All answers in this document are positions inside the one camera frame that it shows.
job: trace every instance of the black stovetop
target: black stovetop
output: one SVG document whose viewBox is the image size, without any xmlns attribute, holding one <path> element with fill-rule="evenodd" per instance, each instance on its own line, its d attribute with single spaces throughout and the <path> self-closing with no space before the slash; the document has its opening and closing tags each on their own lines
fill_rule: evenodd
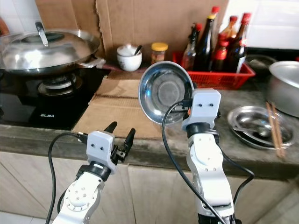
<svg viewBox="0 0 299 224">
<path fill-rule="evenodd" d="M 39 94 L 38 86 L 42 79 L 2 74 L 0 124 L 71 130 L 88 107 L 107 71 L 80 69 L 73 74 L 82 79 L 82 86 L 62 96 Z"/>
</svg>

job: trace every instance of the floor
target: floor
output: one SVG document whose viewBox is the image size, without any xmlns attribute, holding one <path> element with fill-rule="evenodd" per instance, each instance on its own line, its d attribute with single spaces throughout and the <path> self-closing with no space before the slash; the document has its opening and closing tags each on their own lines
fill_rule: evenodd
<svg viewBox="0 0 299 224">
<path fill-rule="evenodd" d="M 42 218 L 21 216 L 21 215 L 0 211 L 0 223 L 1 224 L 45 224 L 46 220 Z"/>
</svg>

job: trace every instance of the kitchen counter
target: kitchen counter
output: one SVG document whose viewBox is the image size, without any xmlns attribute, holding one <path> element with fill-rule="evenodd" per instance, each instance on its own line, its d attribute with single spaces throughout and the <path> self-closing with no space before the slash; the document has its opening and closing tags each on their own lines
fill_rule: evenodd
<svg viewBox="0 0 299 224">
<path fill-rule="evenodd" d="M 220 133 L 220 146 L 226 154 L 239 164 L 251 169 L 256 177 L 267 179 L 292 179 L 299 174 L 299 119 L 285 115 L 293 125 L 295 144 L 286 150 L 285 160 L 276 156 L 274 151 L 250 148 L 240 142 L 230 131 L 227 114 L 230 110 L 244 105 L 265 107 L 265 84 L 257 84 L 249 80 L 240 90 L 220 91 L 221 118 L 215 121 L 215 129 Z M 20 126 L 0 125 L 0 151 L 47 156 L 48 147 L 52 139 L 65 131 L 40 129 Z M 124 139 L 116 138 L 116 144 L 121 146 Z M 186 163 L 187 136 L 181 131 L 180 124 L 168 129 L 168 141 L 172 152 L 183 169 L 188 170 Z M 78 143 L 72 137 L 61 138 L 53 149 L 53 157 L 69 159 L 86 159 L 85 145 Z M 135 139 L 126 163 L 174 168 L 162 140 Z M 232 167 L 226 161 L 223 163 L 227 175 L 246 175 L 246 173 Z"/>
</svg>

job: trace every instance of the cardboard sheet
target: cardboard sheet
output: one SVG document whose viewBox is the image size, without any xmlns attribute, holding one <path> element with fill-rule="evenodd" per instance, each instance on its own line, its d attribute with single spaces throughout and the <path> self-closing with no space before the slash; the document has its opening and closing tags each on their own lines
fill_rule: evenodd
<svg viewBox="0 0 299 224">
<path fill-rule="evenodd" d="M 166 42 L 173 51 L 184 50 L 190 26 L 206 23 L 213 6 L 220 6 L 220 21 L 228 0 L 36 0 L 44 26 L 86 30 L 102 39 L 98 52 L 116 59 L 116 49 L 142 44 L 142 57 L 150 59 L 150 45 Z"/>
<path fill-rule="evenodd" d="M 90 133 L 103 130 L 113 121 L 118 123 L 113 132 L 116 137 L 126 138 L 133 127 L 136 129 L 136 138 L 161 138 L 161 127 L 144 115 L 138 99 L 134 98 L 94 96 L 73 131 Z"/>
<path fill-rule="evenodd" d="M 96 95 L 138 98 L 138 80 L 115 80 L 104 78 Z"/>
<path fill-rule="evenodd" d="M 140 76 L 138 73 L 111 72 L 108 79 L 103 79 L 73 131 L 89 133 L 93 130 L 103 130 L 111 122 L 117 121 L 118 125 L 114 131 L 117 137 L 126 138 L 130 129 L 134 127 L 136 138 L 160 139 L 161 127 L 150 121 L 139 105 Z"/>
</svg>

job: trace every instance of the white ceramic bowl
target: white ceramic bowl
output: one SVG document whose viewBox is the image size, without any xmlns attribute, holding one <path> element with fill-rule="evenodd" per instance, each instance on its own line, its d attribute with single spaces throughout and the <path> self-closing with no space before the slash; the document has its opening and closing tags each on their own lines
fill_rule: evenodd
<svg viewBox="0 0 299 224">
<path fill-rule="evenodd" d="M 137 70 L 142 61 L 141 50 L 137 55 L 134 55 L 137 47 L 127 44 L 121 46 L 117 49 L 117 61 L 121 69 L 125 71 L 135 71 Z"/>
</svg>

